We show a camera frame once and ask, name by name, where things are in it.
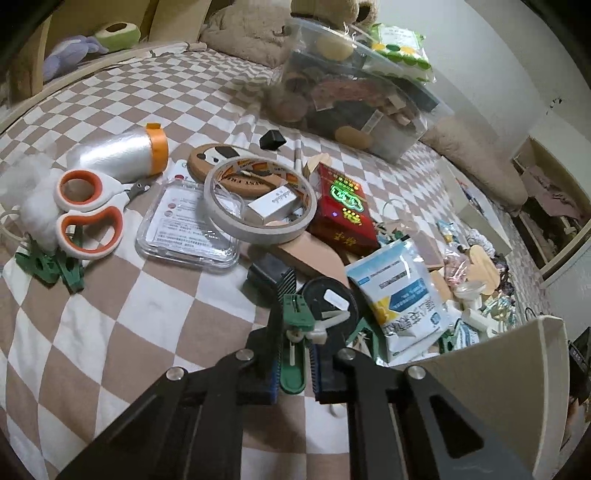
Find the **round wooden disc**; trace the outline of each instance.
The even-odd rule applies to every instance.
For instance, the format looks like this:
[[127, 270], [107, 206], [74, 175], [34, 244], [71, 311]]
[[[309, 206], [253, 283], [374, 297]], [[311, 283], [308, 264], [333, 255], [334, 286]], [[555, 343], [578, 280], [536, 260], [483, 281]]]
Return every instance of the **round wooden disc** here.
[[[221, 143], [210, 143], [195, 148], [187, 160], [187, 169], [198, 181], [205, 181], [209, 171], [220, 161], [251, 155], [243, 148]], [[256, 179], [237, 174], [220, 182], [229, 192], [245, 198], [259, 198], [269, 193], [272, 188]]]
[[349, 125], [337, 128], [335, 130], [335, 140], [343, 145], [358, 150], [365, 150], [374, 143], [370, 134], [357, 130]]
[[468, 267], [468, 280], [482, 280], [486, 285], [482, 293], [492, 295], [501, 282], [501, 275], [495, 264], [480, 245], [472, 246], [468, 255], [472, 262]]

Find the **white plastic bag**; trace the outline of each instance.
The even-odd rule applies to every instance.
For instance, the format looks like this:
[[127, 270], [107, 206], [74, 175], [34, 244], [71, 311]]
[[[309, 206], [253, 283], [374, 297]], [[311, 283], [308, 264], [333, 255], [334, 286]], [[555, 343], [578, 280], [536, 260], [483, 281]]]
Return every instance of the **white plastic bag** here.
[[[53, 200], [53, 190], [62, 171], [51, 168], [52, 156], [47, 152], [25, 155], [0, 177], [0, 204], [6, 210], [0, 216], [0, 224], [3, 217], [18, 215], [14, 221], [20, 231], [31, 235], [48, 253], [57, 248], [56, 220], [61, 214]], [[25, 240], [3, 225], [2, 230], [16, 241]]]
[[[386, 337], [388, 362], [448, 325], [441, 298], [414, 242], [396, 241], [351, 264], [347, 275], [361, 289]], [[420, 354], [425, 347], [413, 353]]]

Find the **beige cushion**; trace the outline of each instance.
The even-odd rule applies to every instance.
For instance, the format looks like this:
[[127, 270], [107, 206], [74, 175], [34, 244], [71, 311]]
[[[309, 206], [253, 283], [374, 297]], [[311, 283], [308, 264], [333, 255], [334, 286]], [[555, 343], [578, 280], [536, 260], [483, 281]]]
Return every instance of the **beige cushion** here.
[[492, 149], [475, 140], [455, 117], [442, 119], [421, 138], [468, 175], [487, 196], [510, 209], [519, 209], [527, 191], [511, 162], [500, 160]]
[[286, 38], [281, 31], [289, 16], [289, 8], [281, 5], [231, 5], [209, 18], [199, 40], [222, 53], [274, 68], [280, 64]]

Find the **cork coaster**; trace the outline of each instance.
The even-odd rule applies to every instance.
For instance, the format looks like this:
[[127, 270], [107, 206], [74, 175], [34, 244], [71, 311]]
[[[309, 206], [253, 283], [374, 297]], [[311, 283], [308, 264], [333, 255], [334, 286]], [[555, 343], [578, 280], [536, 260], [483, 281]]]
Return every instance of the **cork coaster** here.
[[[236, 157], [252, 157], [252, 153], [232, 145], [211, 143], [195, 148], [187, 160], [187, 169], [198, 181], [205, 181], [209, 171], [220, 162]], [[226, 190], [245, 198], [259, 198], [276, 187], [269, 182], [259, 180], [256, 176], [233, 175], [220, 182]]]

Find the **black plastic piece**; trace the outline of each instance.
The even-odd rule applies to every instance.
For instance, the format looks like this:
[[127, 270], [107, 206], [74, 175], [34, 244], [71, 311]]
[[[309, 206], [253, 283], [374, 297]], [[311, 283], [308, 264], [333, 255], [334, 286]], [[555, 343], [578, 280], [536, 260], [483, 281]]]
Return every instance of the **black plastic piece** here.
[[296, 271], [270, 253], [252, 263], [247, 278], [267, 298], [281, 300], [296, 292]]
[[349, 384], [338, 401], [348, 404], [352, 479], [532, 480], [516, 454], [428, 371], [416, 379], [409, 369], [378, 367], [348, 352], [353, 358], [337, 354], [335, 368]]
[[581, 405], [591, 394], [591, 380], [589, 378], [590, 365], [588, 350], [589, 328], [587, 328], [574, 342], [569, 342], [569, 395], [578, 400]]
[[287, 140], [281, 135], [279, 130], [269, 130], [259, 140], [259, 145], [263, 150], [277, 150], [284, 145]]
[[[427, 371], [417, 375], [414, 366], [411, 376], [410, 369], [379, 367], [370, 357], [343, 349], [347, 336], [341, 333], [354, 329], [358, 319], [353, 294], [323, 277], [308, 282], [302, 295], [316, 317], [330, 309], [323, 298], [328, 288], [349, 300], [355, 315], [351, 325], [329, 329], [329, 341], [317, 347], [323, 360], [327, 352], [334, 354], [330, 365], [323, 361], [316, 367], [326, 374], [319, 384], [326, 390], [316, 398], [326, 393], [334, 403], [347, 403], [351, 479], [532, 480], [495, 434]], [[248, 336], [252, 357], [231, 353], [213, 368], [183, 370], [178, 380], [164, 374], [57, 480], [239, 480], [242, 406], [277, 400], [282, 321], [276, 301], [268, 326]]]
[[348, 385], [345, 375], [332, 368], [333, 356], [345, 346], [344, 340], [355, 331], [360, 318], [359, 308], [353, 293], [340, 281], [334, 278], [317, 277], [306, 282], [301, 289], [301, 294], [316, 320], [322, 320], [322, 312], [337, 310], [334, 305], [324, 299], [327, 290], [334, 291], [349, 302], [350, 316], [343, 323], [328, 329], [329, 337], [324, 345], [311, 345], [312, 386], [316, 400], [320, 403], [344, 403], [338, 398], [348, 390]]
[[[274, 310], [276, 319], [281, 309]], [[251, 360], [231, 353], [213, 368], [183, 370], [179, 380], [164, 374], [57, 479], [238, 480], [242, 405], [276, 402], [278, 375], [269, 351], [276, 353], [277, 342], [269, 329], [258, 329], [246, 343]]]

